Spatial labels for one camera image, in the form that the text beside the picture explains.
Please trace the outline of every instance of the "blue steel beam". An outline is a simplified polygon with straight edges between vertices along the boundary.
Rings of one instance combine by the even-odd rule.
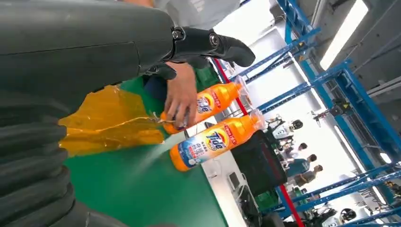
[[[293,95],[293,94],[296,94],[296,93],[302,93],[302,92],[305,91],[305,90],[308,91],[309,89],[310,89],[310,86],[308,85],[308,83],[304,82],[304,83],[302,83],[302,84],[296,86],[295,88],[293,88],[293,89],[291,89],[291,90],[289,90],[289,91],[287,91],[287,92],[285,92],[285,93],[283,93],[283,94],[281,94],[281,95],[275,97],[274,99],[272,99],[272,100],[270,100],[270,101],[268,101],[268,102],[266,102],[266,103],[260,105],[260,106],[258,107],[258,109],[259,109],[263,114],[264,114],[264,113],[267,113],[267,112],[265,111],[265,109],[267,109],[267,108],[270,107],[271,105],[275,104],[276,102],[279,102],[279,101],[281,101],[282,99],[284,99],[284,98],[286,98],[286,97],[288,97],[288,96],[290,96],[290,95]]]
[[[286,41],[287,44],[292,42],[292,24],[289,18],[286,18],[286,30],[284,35],[284,41]]]
[[[300,56],[301,54],[304,54],[305,51],[307,51],[308,49],[312,48],[316,46],[316,43],[313,43],[311,45],[303,45],[298,51],[296,51],[294,54],[292,54],[293,58],[296,58],[298,56]],[[257,78],[267,74],[268,72],[272,71],[273,69],[275,69],[276,67],[278,67],[279,65],[291,60],[290,56],[286,56],[289,52],[285,52],[284,54],[280,55],[278,58],[276,58],[268,67],[266,67],[264,70],[258,72],[256,75],[250,77],[249,79],[247,79],[245,82],[247,84],[251,83],[252,81],[256,80]]]
[[[300,206],[298,206],[296,208],[296,210],[298,212],[303,212],[303,211],[306,211],[306,210],[309,210],[309,209],[313,208],[314,206],[316,206],[318,204],[322,204],[322,203],[337,199],[339,197],[342,197],[344,195],[348,195],[348,194],[351,194],[351,193],[354,193],[354,192],[358,192],[358,191],[360,191],[362,189],[365,189],[365,188],[370,188],[372,186],[379,185],[379,184],[381,184],[383,182],[389,181],[391,179],[394,179],[394,178],[397,178],[397,177],[400,177],[400,176],[401,176],[401,170],[397,171],[397,172],[394,172],[394,173],[391,173],[391,174],[388,174],[388,175],[385,175],[385,176],[382,176],[382,177],[379,177],[379,178],[371,180],[369,182],[360,183],[360,184],[355,185],[353,187],[347,188],[347,189],[345,189],[345,190],[343,190],[341,192],[337,192],[337,193],[331,194],[329,196],[325,196],[323,198],[320,198],[318,200],[314,200],[314,201],[309,202],[307,204],[300,205]],[[282,218],[288,217],[289,215],[291,215],[291,213],[288,212],[287,210],[286,210],[286,212],[280,213],[280,216]]]
[[[359,184],[361,182],[364,182],[368,178],[375,178],[381,171],[385,171],[385,170],[389,169],[390,167],[394,167],[394,166],[395,166],[395,164],[388,164],[388,165],[384,165],[384,166],[381,166],[381,167],[376,168],[376,169],[369,170],[368,172],[370,172],[370,174],[367,174],[367,175],[359,178],[358,180],[356,180],[352,184],[348,185],[346,188],[350,188],[350,187],[355,186],[355,185],[357,185],[357,184]]]
[[[397,214],[398,212],[401,212],[401,207],[392,209],[392,210],[387,211],[387,212],[382,212],[382,213],[379,213],[379,214],[375,214],[375,215],[372,215],[372,216],[369,216],[369,217],[366,217],[366,218],[362,218],[362,219],[359,219],[359,220],[356,220],[356,221],[352,221],[352,222],[349,222],[349,223],[347,223],[345,225],[342,225],[342,226],[356,226],[356,225],[360,225],[360,224],[365,224],[365,223],[372,222],[372,221],[374,221],[374,220],[376,220],[378,218],[385,218],[385,217]]]
[[[388,165],[384,165],[384,166],[378,167],[376,169],[372,169],[372,170],[366,171],[365,173],[358,174],[358,175],[356,175],[354,177],[350,177],[348,179],[345,179],[345,180],[338,181],[336,183],[327,185],[326,187],[323,187],[321,189],[315,190],[313,192],[305,193],[305,194],[303,194],[301,196],[295,197],[295,198],[292,199],[292,201],[293,202],[298,202],[298,201],[305,200],[305,199],[307,199],[309,197],[313,197],[313,196],[318,195],[318,194],[320,194],[322,192],[326,192],[326,191],[341,187],[343,185],[346,185],[348,183],[352,183],[352,182],[357,181],[359,179],[362,179],[364,177],[367,177],[367,176],[374,175],[374,174],[377,174],[379,172],[385,171],[385,170],[387,170],[387,169],[389,169],[389,168],[391,168],[393,166],[394,166],[394,164],[388,164]],[[282,208],[282,207],[283,207],[283,205],[279,204],[279,205],[277,205],[275,207],[272,207],[272,208],[264,210],[264,212],[277,210],[277,209]]]
[[[304,36],[312,31],[312,26],[294,0],[277,0],[287,19],[291,22],[298,36]]]
[[[250,2],[251,0],[244,0],[239,4],[239,7],[244,6],[246,3]]]
[[[332,67],[328,69],[327,71],[319,74],[316,76],[313,81],[310,82],[310,85],[308,86],[306,83],[302,83],[295,88],[285,92],[284,94],[281,94],[274,99],[260,105],[258,109],[263,113],[267,113],[268,111],[271,111],[272,109],[289,102],[290,100],[294,99],[295,97],[298,97],[306,92],[308,92],[311,88],[318,86],[322,83],[327,82],[328,80],[334,78],[337,76],[338,73],[340,73],[343,69],[344,66],[346,66],[348,61],[342,62],[339,65]]]
[[[267,63],[268,61],[289,52],[290,50],[292,50],[294,47],[298,46],[300,43],[302,42],[306,42],[309,38],[313,37],[314,35],[316,35],[317,33],[320,32],[320,29],[314,29],[312,30],[310,33],[298,38],[297,40],[294,40],[293,42],[287,44],[285,47],[281,48],[280,50],[274,52],[273,54],[271,54],[269,57],[261,60],[260,62],[252,65],[251,67],[245,69],[244,71],[238,73],[237,75],[235,75],[233,78],[235,78],[236,76],[245,76],[246,74],[250,73],[251,71],[253,71],[254,69],[262,66],[263,64]]]
[[[399,135],[374,104],[352,71],[346,67],[342,77],[336,80],[379,146],[389,153],[393,162],[400,161],[401,139]]]
[[[282,9],[283,9],[283,7],[284,8],[287,7],[287,4],[288,4],[287,0],[278,0],[278,2],[280,4],[280,6],[282,7]],[[286,23],[286,25],[287,25],[286,30],[289,30],[288,27],[290,25],[292,25],[293,27],[294,26],[296,27],[296,25],[297,25],[296,21],[291,20],[290,17],[287,17],[287,19],[289,19],[291,23]],[[289,43],[289,41],[291,40],[291,38],[288,37],[289,35],[291,35],[291,33],[290,32],[286,32],[286,36],[287,37],[286,37],[285,40],[286,40],[287,43]],[[305,72],[305,74],[306,74],[306,76],[307,76],[309,81],[312,81],[312,80],[314,80],[316,78],[316,75],[315,75],[314,71],[309,66],[307,61],[300,62],[300,66],[304,70],[304,72]],[[326,107],[327,108],[332,108],[333,107],[333,102],[332,102],[329,94],[323,88],[323,86],[322,85],[316,85],[315,86],[315,90],[319,94],[319,96],[322,98],[322,100],[323,100],[324,104],[326,105]],[[352,130],[349,128],[349,126],[346,123],[346,121],[344,120],[344,118],[342,116],[336,116],[335,120],[336,120],[336,122],[338,124],[338,127],[341,129],[341,131],[344,133],[344,136],[347,138],[348,142],[350,143],[351,147],[356,152],[356,154],[359,157],[359,159],[362,161],[364,167],[367,170],[374,169],[375,166],[373,165],[373,162],[370,160],[369,156],[366,154],[366,152],[364,151],[363,147],[360,145],[358,139],[355,137],[355,135],[353,134]],[[380,185],[380,186],[378,186],[378,188],[381,190],[381,192],[383,193],[384,197],[386,198],[386,200],[389,203],[394,201],[392,193],[387,187],[384,187],[383,185]]]

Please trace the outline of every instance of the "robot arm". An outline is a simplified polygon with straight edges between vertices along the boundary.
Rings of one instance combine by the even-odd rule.
[[[60,118],[86,95],[166,61],[249,66],[238,40],[173,28],[158,9],[89,0],[0,0],[0,225],[125,227],[75,199]]]
[[[255,59],[238,40],[174,28],[165,12],[124,2],[0,0],[0,29],[0,90],[52,98],[69,114],[92,91],[168,70],[165,61]]]

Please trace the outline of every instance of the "transparent plastic bag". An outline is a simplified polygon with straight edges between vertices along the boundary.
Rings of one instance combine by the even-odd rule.
[[[59,121],[67,127],[60,141],[70,156],[89,155],[164,141],[160,124],[146,112],[140,95],[107,86],[87,95],[79,110]]]

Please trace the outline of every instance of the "green table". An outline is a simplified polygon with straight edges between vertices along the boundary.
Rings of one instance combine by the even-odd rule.
[[[141,94],[141,83],[138,79],[123,87]],[[146,108],[163,108],[143,97]],[[183,139],[178,134],[161,145],[68,159],[77,198],[132,227],[226,227],[202,168],[181,173],[170,160],[168,150]]]

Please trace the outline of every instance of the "orange bottle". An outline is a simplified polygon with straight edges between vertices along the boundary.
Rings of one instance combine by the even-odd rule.
[[[226,119],[175,145],[170,150],[171,160],[179,171],[188,171],[247,142],[257,130],[264,129],[264,123],[259,110],[240,118]]]
[[[216,84],[198,93],[198,108],[195,115],[195,123],[202,122],[227,109],[234,99],[240,95],[247,95],[244,81],[238,77],[235,82],[228,84]],[[160,115],[162,120],[167,119],[167,114]],[[187,123],[178,128],[173,124],[163,124],[164,129],[169,134],[176,134],[186,129]]]

